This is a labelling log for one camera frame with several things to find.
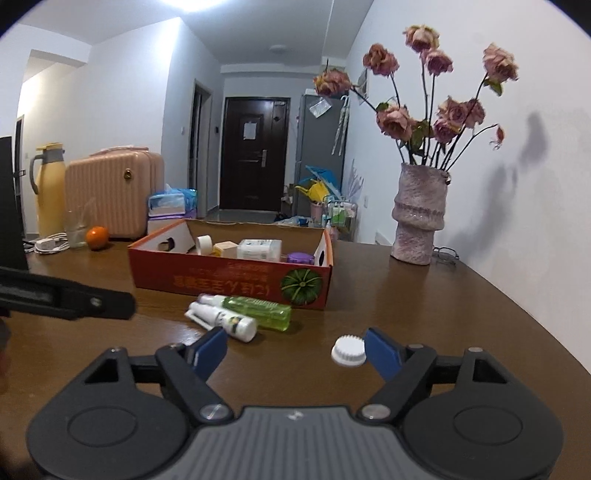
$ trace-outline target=yellow thermos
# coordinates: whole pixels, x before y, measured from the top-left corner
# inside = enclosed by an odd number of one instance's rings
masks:
[[[37,224],[39,235],[47,237],[64,231],[66,202],[64,199],[64,181],[66,164],[64,163],[63,145],[51,143],[38,147],[39,155],[31,160],[29,179],[37,200]],[[33,178],[35,160],[41,160],[37,182]]]

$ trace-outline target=orange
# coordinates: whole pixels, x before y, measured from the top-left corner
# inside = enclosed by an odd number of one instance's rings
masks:
[[[86,232],[86,243],[91,250],[100,250],[109,243],[109,231],[103,226],[94,226]]]

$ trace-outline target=white cable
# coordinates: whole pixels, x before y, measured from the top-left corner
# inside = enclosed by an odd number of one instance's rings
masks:
[[[35,242],[35,253],[41,255],[51,255],[63,252],[70,248],[68,237],[65,233],[56,233],[47,238],[41,238]]]

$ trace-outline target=cardboard box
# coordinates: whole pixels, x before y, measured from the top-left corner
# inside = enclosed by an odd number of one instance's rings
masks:
[[[213,243],[245,238],[279,239],[282,251],[314,255],[314,265],[203,257],[194,239],[209,235]],[[294,307],[321,310],[326,305],[333,266],[327,231],[257,223],[178,220],[132,244],[129,263],[135,286],[150,290],[254,297]]]

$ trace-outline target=doorframe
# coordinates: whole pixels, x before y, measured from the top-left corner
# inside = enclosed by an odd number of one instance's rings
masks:
[[[290,114],[291,114],[291,97],[260,97],[260,96],[227,96],[224,98],[223,104],[223,123],[222,123],[222,134],[221,134],[221,143],[222,146],[220,148],[220,162],[219,162],[219,184],[217,187],[217,191],[219,192],[219,207],[222,208],[222,172],[223,172],[223,162],[224,162],[224,136],[226,135],[226,120],[228,117],[228,105],[231,100],[273,100],[274,102],[286,102],[286,109],[285,109],[285,148],[283,152],[283,184],[281,186],[281,190],[285,186],[285,168],[287,166],[287,146],[290,140]]]
[[[21,124],[21,132],[20,132],[20,138],[17,138],[17,132],[16,132],[16,126],[18,126],[18,123],[20,122]],[[25,116],[21,115],[20,117],[17,118],[17,123],[15,124],[15,133],[14,133],[14,159],[12,162],[12,170],[13,170],[13,175],[14,175],[14,193],[15,193],[15,198],[17,195],[17,185],[18,185],[18,203],[17,203],[17,212],[18,212],[18,217],[19,220],[21,222],[21,229],[22,229],[22,234],[23,237],[27,231],[26,229],[26,223],[25,223],[25,211],[23,208],[23,204],[22,204],[22,176],[21,176],[21,172],[25,171],[26,169],[24,169],[22,167],[22,161],[23,161],[23,157],[22,157],[22,144],[24,142],[24,130],[25,130]],[[16,168],[16,163],[17,163],[17,153],[18,153],[18,167]]]
[[[201,93],[201,108],[200,108],[200,121],[198,125],[199,137],[197,152],[197,217],[203,218],[207,215],[207,179],[209,177],[209,151],[210,151],[210,139],[211,139],[211,128],[212,128],[212,105],[213,105],[213,92],[203,86],[198,81],[193,83],[193,95],[191,97],[191,117],[189,123],[189,129],[193,122],[193,115],[195,113],[195,91],[199,90]],[[190,162],[191,162],[191,131],[189,130],[189,142],[187,144],[187,184],[190,173]]]

